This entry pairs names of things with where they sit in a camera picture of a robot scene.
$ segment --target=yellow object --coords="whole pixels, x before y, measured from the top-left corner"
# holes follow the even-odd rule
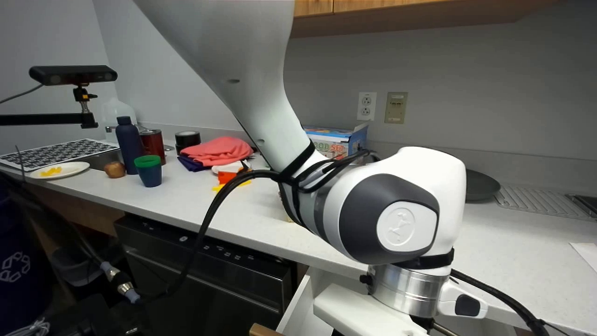
[[[41,172],[40,175],[43,177],[52,176],[56,174],[60,174],[62,172],[62,167],[52,167],[50,170],[46,170],[45,172]]]
[[[241,184],[239,185],[239,187],[242,187],[243,185],[247,185],[247,184],[249,184],[249,183],[251,183],[251,181],[246,181],[246,182],[243,182],[243,183],[241,183]],[[222,187],[224,187],[224,186],[225,186],[225,184],[216,185],[215,187],[213,187],[213,188],[212,188],[212,190],[213,190],[213,191],[220,191],[220,189],[222,189]]]

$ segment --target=recycling symbol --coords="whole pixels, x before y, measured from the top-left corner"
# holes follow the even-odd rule
[[[15,252],[2,261],[2,271],[0,271],[0,281],[15,282],[19,280],[23,274],[27,274],[31,268],[31,260],[28,255],[23,255],[23,252]]]

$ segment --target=kitchen counter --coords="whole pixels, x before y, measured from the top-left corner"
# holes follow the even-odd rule
[[[163,184],[156,188],[145,188],[138,176],[109,179],[93,169],[65,179],[27,181],[198,231],[217,178],[210,171],[188,172],[174,152],[168,153],[167,162]],[[264,167],[259,156],[251,163],[256,169]],[[14,169],[0,170],[20,177]],[[285,218],[277,185],[258,179],[226,199],[207,233],[352,278],[367,269]],[[538,318],[597,335],[597,273],[570,242],[597,242],[597,223],[502,209],[494,202],[467,204],[453,267],[509,294]],[[488,318],[524,327],[506,305],[476,288],[470,290],[487,300]]]

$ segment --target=power outlet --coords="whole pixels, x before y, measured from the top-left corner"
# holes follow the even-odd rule
[[[373,120],[375,117],[375,104],[377,92],[359,92],[359,103],[356,109],[357,120]]]
[[[404,124],[407,113],[408,92],[388,92],[386,102],[386,124]]]

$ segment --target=cardboard box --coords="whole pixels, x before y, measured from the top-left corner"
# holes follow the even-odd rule
[[[353,130],[341,130],[331,127],[303,126],[304,131],[315,148],[328,158],[341,159],[367,148],[368,123],[360,124]]]

